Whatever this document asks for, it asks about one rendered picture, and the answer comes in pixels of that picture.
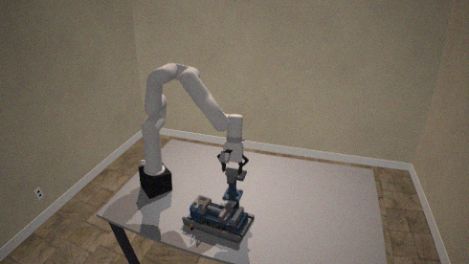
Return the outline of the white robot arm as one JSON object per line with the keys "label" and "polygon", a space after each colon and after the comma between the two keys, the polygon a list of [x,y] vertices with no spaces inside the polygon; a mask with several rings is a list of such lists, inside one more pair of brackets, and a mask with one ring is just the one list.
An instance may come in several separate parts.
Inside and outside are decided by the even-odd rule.
{"label": "white robot arm", "polygon": [[145,161],[141,160],[141,165],[145,166],[144,173],[147,175],[157,176],[165,172],[165,167],[162,165],[161,138],[159,134],[160,129],[165,124],[167,112],[167,99],[162,95],[162,85],[173,79],[180,80],[192,100],[217,131],[227,130],[226,141],[228,143],[244,142],[242,138],[243,117],[237,114],[224,114],[200,80],[200,73],[196,70],[196,68],[190,66],[169,63],[155,69],[147,77],[145,112],[149,117],[142,124]]}

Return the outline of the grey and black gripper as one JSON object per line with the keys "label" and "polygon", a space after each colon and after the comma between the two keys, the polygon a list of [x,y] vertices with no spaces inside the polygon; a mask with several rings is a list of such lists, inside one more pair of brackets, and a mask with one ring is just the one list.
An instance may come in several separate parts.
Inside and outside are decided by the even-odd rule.
{"label": "grey and black gripper", "polygon": [[[229,162],[234,162],[234,163],[239,164],[238,175],[240,175],[240,173],[242,173],[242,167],[249,162],[249,160],[244,156],[243,143],[228,143],[226,141],[224,143],[223,151],[227,149],[230,149],[233,151],[231,152],[231,157],[230,157]],[[244,163],[241,162],[242,159],[245,160]],[[221,164],[222,164],[222,169],[223,169],[222,172],[224,172],[226,170],[226,164],[225,163],[221,163]]]}

